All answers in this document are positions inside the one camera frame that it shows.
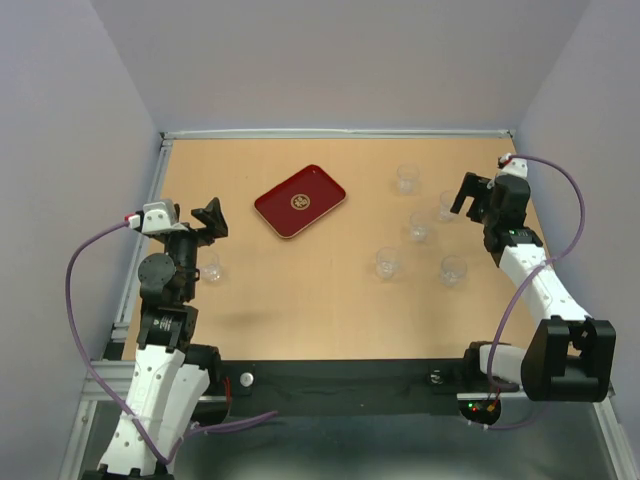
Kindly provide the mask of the aluminium table frame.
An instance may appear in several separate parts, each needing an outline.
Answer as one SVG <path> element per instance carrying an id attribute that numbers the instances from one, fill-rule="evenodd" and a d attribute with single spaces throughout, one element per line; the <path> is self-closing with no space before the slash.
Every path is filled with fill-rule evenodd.
<path id="1" fill-rule="evenodd" d="M 160 197 L 165 185 L 168 184 L 171 167 L 171 154 L 177 142 L 195 141 L 355 141 L 362 140 L 369 143 L 375 140 L 389 141 L 429 141 L 447 140 L 456 145 L 464 140 L 476 144 L 479 141 L 502 141 L 506 150 L 517 150 L 516 131 L 514 129 L 348 129 L 348 128 L 265 128 L 265 129 L 214 129 L 196 131 L 163 132 L 161 147 L 154 170 L 151 189 L 147 195 L 149 201 Z M 132 260 L 129 262 L 123 293 L 118 304 L 112 332 L 106 351 L 115 345 L 119 351 L 128 351 L 128 334 L 133 323 L 134 293 L 139 281 L 134 278 L 145 249 L 150 242 L 139 239 L 136 241 Z M 61 479 L 79 479 L 84 474 L 82 462 L 84 460 L 89 440 L 90 429 L 93 426 L 97 407 L 100 402 L 108 402 L 111 397 L 104 392 L 100 385 L 88 375 L 83 384 L 81 401 L 77 410 L 71 439 L 69 440 L 61 473 Z M 614 475 L 620 479 L 633 479 L 637 475 L 637 467 L 631 455 L 624 446 L 615 446 L 617 440 L 625 440 L 622 427 L 617 424 L 618 418 L 610 400 L 606 399 L 602 405 L 595 405 L 594 412 L 597 425 L 605 441 L 605 451 L 612 461 Z"/>

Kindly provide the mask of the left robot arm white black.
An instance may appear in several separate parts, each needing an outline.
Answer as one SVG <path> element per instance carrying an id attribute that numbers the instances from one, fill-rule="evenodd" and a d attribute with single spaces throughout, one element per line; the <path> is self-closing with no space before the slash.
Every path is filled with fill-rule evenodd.
<path id="1" fill-rule="evenodd" d="M 201 227 L 180 221 L 177 204 L 159 200 L 126 219 L 164 249 L 138 266 L 141 311 L 132 379 L 111 441 L 86 479 L 171 478 L 200 396 L 222 384 L 218 349 L 192 341 L 198 311 L 190 303 L 200 278 L 197 251 L 227 237 L 228 226 L 217 198 L 191 214 Z"/>

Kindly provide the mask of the clear glass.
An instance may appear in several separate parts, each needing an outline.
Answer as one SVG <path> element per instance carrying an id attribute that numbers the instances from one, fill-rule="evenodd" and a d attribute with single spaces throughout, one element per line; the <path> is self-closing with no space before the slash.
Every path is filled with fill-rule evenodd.
<path id="1" fill-rule="evenodd" d="M 414 164 L 402 164 L 397 168 L 397 189 L 402 195 L 412 195 L 419 183 L 420 171 Z"/>
<path id="2" fill-rule="evenodd" d="M 449 222 L 455 218 L 456 214 L 451 212 L 455 197 L 456 192 L 454 190 L 446 190 L 440 194 L 440 207 L 438 214 L 438 218 L 440 221 Z"/>
<path id="3" fill-rule="evenodd" d="M 409 217 L 409 236 L 414 242 L 425 242 L 430 233 L 428 215 L 423 211 L 416 211 Z"/>
<path id="4" fill-rule="evenodd" d="M 449 255 L 442 259 L 439 279 L 447 287 L 454 287 L 465 279 L 467 274 L 466 261 L 456 255 Z"/>
<path id="5" fill-rule="evenodd" d="M 208 253 L 199 265 L 200 278 L 208 283 L 218 283 L 223 276 L 220 257 L 216 252 Z"/>
<path id="6" fill-rule="evenodd" d="M 394 247 L 383 247 L 376 253 L 376 275 L 382 280 L 390 280 L 400 269 L 399 250 Z"/>

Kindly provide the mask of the circuit board with leds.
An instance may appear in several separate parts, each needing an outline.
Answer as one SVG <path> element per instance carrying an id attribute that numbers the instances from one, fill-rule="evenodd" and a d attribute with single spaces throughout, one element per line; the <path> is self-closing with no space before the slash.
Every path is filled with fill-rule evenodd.
<path id="1" fill-rule="evenodd" d="M 494 398 L 463 399 L 458 401 L 461 415 L 472 423 L 492 426 L 501 416 L 501 401 Z"/>

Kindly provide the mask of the red lacquer tray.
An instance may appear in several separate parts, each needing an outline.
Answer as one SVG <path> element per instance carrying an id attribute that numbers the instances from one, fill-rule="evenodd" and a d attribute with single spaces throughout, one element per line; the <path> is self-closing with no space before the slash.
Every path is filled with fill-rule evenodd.
<path id="1" fill-rule="evenodd" d="M 254 209 L 282 239 L 292 239 L 347 198 L 345 189 L 310 164 L 254 201 Z"/>

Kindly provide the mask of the white knob on base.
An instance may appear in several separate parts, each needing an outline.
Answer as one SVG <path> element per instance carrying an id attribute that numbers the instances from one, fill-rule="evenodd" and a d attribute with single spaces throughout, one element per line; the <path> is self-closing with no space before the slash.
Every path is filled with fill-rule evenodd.
<path id="1" fill-rule="evenodd" d="M 243 388 L 250 388 L 254 383 L 254 375 L 251 372 L 243 372 L 239 377 L 239 382 Z"/>

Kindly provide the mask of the black base bar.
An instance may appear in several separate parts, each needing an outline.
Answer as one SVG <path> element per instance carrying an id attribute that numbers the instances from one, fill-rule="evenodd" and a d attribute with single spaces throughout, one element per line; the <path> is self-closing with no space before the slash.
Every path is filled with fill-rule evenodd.
<path id="1" fill-rule="evenodd" d="M 220 371 L 234 416 L 457 415 L 459 400 L 495 391 L 462 359 L 224 360 Z M 250 388 L 243 372 L 254 375 Z"/>

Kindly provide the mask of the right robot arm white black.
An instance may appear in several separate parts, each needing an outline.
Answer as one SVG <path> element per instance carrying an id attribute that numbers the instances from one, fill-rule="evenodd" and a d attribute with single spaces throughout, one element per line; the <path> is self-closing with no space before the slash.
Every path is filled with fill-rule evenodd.
<path id="1" fill-rule="evenodd" d="M 616 331 L 572 298 L 541 238 L 526 227 L 530 194 L 522 177 L 468 172 L 451 207 L 457 214 L 472 201 L 468 218 L 482 225 L 486 251 L 516 287 L 507 308 L 524 301 L 537 322 L 526 349 L 499 339 L 477 345 L 478 356 L 460 366 L 461 381 L 472 390 L 491 383 L 502 391 L 521 388 L 532 401 L 601 402 L 609 393 Z"/>

